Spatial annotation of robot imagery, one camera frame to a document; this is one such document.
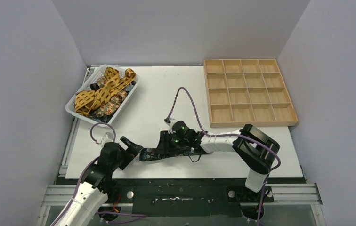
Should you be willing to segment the wooden compartment tray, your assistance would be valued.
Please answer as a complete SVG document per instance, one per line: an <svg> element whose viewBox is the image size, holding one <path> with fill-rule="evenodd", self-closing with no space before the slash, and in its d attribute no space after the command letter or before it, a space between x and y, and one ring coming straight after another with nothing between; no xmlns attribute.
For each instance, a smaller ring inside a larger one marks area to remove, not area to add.
<svg viewBox="0 0 356 226"><path fill-rule="evenodd" d="M298 123L276 59L209 59L203 68L212 128Z"/></svg>

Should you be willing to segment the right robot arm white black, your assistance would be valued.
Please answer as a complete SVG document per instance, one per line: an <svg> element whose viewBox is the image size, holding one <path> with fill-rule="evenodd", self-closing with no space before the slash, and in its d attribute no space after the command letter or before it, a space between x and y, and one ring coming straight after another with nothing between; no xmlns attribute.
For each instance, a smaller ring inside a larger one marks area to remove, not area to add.
<svg viewBox="0 0 356 226"><path fill-rule="evenodd" d="M208 133L195 131L173 118L164 121L169 128L160 133L154 154L171 157L235 152L249 167L245 187L255 193L262 189L274 161L278 159L280 145L251 124L229 133Z"/></svg>

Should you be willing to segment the dark floral tie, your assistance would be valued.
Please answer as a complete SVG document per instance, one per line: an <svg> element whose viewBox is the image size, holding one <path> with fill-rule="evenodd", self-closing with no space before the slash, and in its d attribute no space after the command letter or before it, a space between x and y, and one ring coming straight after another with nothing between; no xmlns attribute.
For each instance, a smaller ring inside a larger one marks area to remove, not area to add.
<svg viewBox="0 0 356 226"><path fill-rule="evenodd" d="M193 148L193 147L187 147L187 146L173 148L172 152L169 151L168 153L163 153L163 154L156 153L156 151L157 151L156 148L142 149L140 152L140 155L139 155L139 160L140 161L157 161L157 160L171 158L171 157L190 156L191 161L194 162L192 160L191 156L207 154L201 148Z"/></svg>

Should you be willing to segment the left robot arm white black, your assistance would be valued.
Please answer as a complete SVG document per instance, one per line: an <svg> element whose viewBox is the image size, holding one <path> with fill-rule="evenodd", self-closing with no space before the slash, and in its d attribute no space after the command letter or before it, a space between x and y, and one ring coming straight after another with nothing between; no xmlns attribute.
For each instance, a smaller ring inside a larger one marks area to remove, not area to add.
<svg viewBox="0 0 356 226"><path fill-rule="evenodd" d="M126 149L114 141L101 143L100 155L85 167L72 197L51 223L52 226L86 226L102 204L117 198L119 192L113 173L117 169L124 170L144 149L126 137L120 140Z"/></svg>

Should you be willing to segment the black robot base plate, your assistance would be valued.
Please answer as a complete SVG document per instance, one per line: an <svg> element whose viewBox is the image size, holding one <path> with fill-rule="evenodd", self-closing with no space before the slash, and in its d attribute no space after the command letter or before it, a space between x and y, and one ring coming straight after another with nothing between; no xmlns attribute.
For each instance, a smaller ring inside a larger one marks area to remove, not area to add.
<svg viewBox="0 0 356 226"><path fill-rule="evenodd" d="M252 219L264 203L274 201L272 188L253 192L244 178L234 179L118 179L100 211L121 211L149 217L207 217L223 215Z"/></svg>

